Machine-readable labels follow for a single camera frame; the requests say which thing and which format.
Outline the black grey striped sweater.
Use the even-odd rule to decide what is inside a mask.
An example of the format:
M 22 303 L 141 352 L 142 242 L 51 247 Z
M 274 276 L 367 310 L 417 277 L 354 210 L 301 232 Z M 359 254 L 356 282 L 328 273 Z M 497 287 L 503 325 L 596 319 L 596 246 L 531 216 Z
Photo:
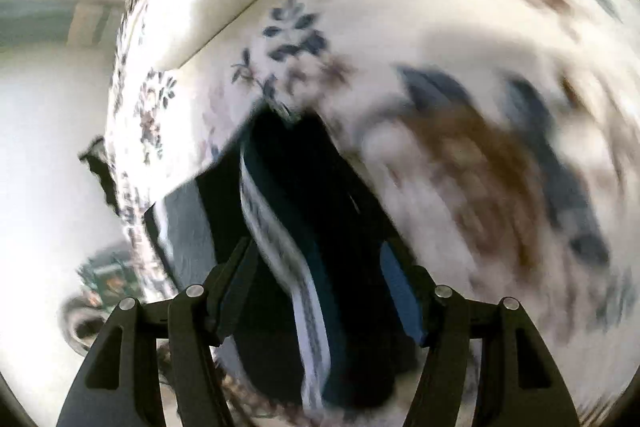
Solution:
M 248 240 L 248 291 L 219 356 L 262 395 L 311 412 L 376 410 L 416 366 L 408 255 L 319 117 L 257 113 L 212 167 L 145 211 L 144 227 L 179 288 Z

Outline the black clothes pile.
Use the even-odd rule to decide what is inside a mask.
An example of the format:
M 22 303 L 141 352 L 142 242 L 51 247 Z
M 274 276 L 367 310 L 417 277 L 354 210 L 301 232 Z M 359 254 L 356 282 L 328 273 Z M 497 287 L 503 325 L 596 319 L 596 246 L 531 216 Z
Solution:
M 98 179 L 106 205 L 118 216 L 116 186 L 108 163 L 103 136 L 96 136 L 88 147 L 78 154 L 78 160 L 81 164 L 86 165 L 93 176 Z

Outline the teal storage rack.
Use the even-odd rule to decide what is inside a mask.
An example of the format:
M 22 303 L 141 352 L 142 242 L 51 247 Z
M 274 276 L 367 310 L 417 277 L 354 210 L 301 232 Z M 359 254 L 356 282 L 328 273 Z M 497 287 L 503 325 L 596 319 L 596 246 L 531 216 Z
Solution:
M 82 293 L 91 306 L 111 309 L 122 299 L 143 296 L 129 251 L 102 251 L 79 265 Z

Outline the floral bed cover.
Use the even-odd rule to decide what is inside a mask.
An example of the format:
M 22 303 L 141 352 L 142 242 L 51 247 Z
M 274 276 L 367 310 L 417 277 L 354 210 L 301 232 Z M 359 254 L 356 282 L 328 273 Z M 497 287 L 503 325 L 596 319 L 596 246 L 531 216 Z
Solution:
M 259 112 L 320 118 L 416 265 L 523 305 L 581 426 L 639 388 L 639 0 L 256 0 L 180 67 L 143 61 L 126 0 L 105 147 L 155 297 L 179 288 L 145 211 Z M 426 354 L 379 409 L 311 412 L 224 371 L 298 425 L 399 426 Z

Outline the left green striped curtain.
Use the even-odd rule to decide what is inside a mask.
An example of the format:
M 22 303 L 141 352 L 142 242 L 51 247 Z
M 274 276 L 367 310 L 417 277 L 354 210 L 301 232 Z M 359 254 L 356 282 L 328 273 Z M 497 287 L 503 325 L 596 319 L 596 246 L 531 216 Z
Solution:
M 119 6 L 77 0 L 1 0 L 1 47 L 112 46 Z

